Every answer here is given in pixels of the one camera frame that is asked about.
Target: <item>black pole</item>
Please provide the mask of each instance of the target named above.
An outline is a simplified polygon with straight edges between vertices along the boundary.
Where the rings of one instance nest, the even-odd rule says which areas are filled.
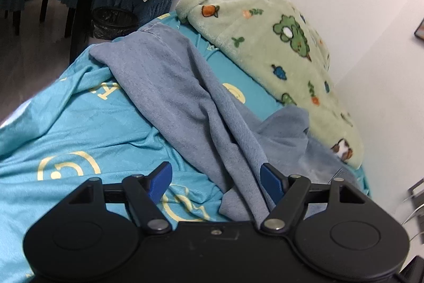
[[[69,63],[84,51],[88,42],[91,24],[91,6],[93,0],[78,0],[71,35],[71,50]]]

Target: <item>metal rivet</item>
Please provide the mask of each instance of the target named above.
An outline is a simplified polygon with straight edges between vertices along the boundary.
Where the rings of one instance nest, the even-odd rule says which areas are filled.
[[[147,226],[153,230],[164,230],[168,228],[169,223],[166,220],[154,219],[147,222]]]
[[[280,219],[269,219],[264,222],[264,226],[272,230],[280,230],[285,227],[286,223]]]

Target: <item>chair leg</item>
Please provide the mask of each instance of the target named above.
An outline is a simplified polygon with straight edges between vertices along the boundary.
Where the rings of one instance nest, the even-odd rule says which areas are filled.
[[[68,15],[66,17],[66,25],[65,25],[65,38],[71,36],[72,32],[72,24],[74,23],[75,9],[69,8]]]
[[[40,10],[40,23],[43,23],[46,20],[47,4],[49,0],[42,0],[41,10]]]
[[[13,26],[15,27],[15,35],[19,35],[19,27],[21,25],[21,12],[13,11]]]

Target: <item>orange carrot print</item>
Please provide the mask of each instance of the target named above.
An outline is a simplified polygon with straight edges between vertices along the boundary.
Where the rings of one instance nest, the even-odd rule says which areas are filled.
[[[252,17],[252,14],[250,13],[249,10],[243,10],[243,16],[245,19],[249,19]]]
[[[316,96],[313,96],[313,97],[312,97],[312,103],[313,103],[314,105],[319,106],[319,99],[318,99]]]
[[[204,5],[202,6],[202,15],[204,17],[218,17],[219,5]]]

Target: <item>blue-gray cloth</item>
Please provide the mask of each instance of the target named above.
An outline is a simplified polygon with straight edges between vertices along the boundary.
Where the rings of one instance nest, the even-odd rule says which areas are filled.
[[[218,81],[178,31],[152,21],[90,55],[109,66],[143,116],[196,169],[224,192],[220,213],[235,221],[263,221],[274,206],[259,183],[270,162],[283,174],[314,183],[354,175],[308,135],[308,114],[287,106],[259,120]]]

